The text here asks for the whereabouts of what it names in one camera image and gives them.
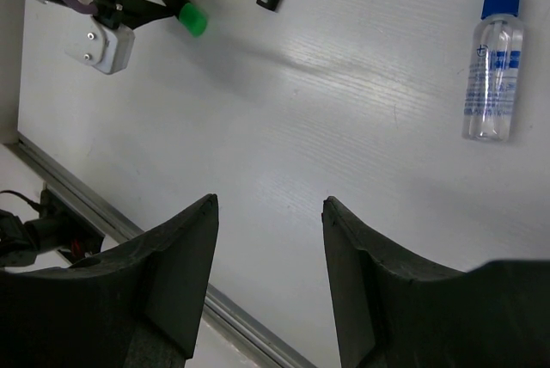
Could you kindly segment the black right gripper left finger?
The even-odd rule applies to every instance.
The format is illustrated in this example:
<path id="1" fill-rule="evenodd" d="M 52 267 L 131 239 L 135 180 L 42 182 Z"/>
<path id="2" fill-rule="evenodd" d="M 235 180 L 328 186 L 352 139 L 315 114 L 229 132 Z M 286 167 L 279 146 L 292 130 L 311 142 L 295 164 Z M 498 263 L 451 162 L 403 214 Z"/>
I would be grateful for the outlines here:
<path id="1" fill-rule="evenodd" d="M 1 268 L 4 367 L 182 367 L 192 358 L 219 226 L 207 194 L 66 267 Z"/>

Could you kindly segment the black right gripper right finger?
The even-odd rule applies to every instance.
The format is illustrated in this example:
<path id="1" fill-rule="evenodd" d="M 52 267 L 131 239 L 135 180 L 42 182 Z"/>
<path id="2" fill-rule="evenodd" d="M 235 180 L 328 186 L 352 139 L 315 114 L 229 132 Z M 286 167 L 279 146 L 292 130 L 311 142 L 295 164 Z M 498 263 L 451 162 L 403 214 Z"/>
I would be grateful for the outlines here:
<path id="1" fill-rule="evenodd" d="M 334 197 L 321 219 L 342 366 L 548 366 L 547 261 L 460 272 L 403 248 Z"/>

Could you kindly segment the green black highlighter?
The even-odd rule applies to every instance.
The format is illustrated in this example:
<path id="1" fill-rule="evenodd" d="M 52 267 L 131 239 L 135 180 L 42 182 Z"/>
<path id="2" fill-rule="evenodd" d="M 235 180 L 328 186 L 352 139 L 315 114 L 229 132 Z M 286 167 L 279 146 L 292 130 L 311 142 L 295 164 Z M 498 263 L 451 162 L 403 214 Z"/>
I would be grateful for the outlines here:
<path id="1" fill-rule="evenodd" d="M 190 0 L 174 0 L 175 17 L 193 37 L 200 37 L 208 26 L 208 17 Z"/>

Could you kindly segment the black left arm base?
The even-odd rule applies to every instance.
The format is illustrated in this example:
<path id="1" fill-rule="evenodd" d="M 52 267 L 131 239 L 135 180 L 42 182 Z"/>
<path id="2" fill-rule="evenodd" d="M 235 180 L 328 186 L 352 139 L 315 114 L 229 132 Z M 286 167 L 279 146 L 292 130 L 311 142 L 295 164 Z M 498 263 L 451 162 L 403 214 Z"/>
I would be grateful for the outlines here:
<path id="1" fill-rule="evenodd" d="M 42 190 L 38 201 L 14 190 L 1 193 L 23 200 L 39 215 L 23 222 L 15 214 L 1 211 L 2 269 L 31 266 L 39 255 L 52 251 L 70 264 L 101 252 L 105 236 L 51 190 Z"/>

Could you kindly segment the blue cap spray bottle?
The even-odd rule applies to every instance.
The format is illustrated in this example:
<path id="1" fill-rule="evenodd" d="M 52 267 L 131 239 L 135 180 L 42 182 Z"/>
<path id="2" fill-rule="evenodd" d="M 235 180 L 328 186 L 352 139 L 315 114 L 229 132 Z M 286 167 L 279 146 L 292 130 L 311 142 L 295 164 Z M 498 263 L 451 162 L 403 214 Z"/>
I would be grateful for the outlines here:
<path id="1" fill-rule="evenodd" d="M 462 136 L 504 142 L 510 136 L 523 49 L 521 0 L 484 0 L 474 30 Z"/>

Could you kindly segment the aluminium table edge rail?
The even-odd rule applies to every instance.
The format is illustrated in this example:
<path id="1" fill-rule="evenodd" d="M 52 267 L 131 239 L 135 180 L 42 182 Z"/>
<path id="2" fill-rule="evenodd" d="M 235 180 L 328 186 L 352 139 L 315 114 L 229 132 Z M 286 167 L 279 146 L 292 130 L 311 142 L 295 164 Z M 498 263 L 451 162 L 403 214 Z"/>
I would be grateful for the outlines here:
<path id="1" fill-rule="evenodd" d="M 40 189 L 1 214 L 2 366 L 309 366 L 210 284 L 216 195 L 142 231 L 27 139 L 2 151 Z"/>

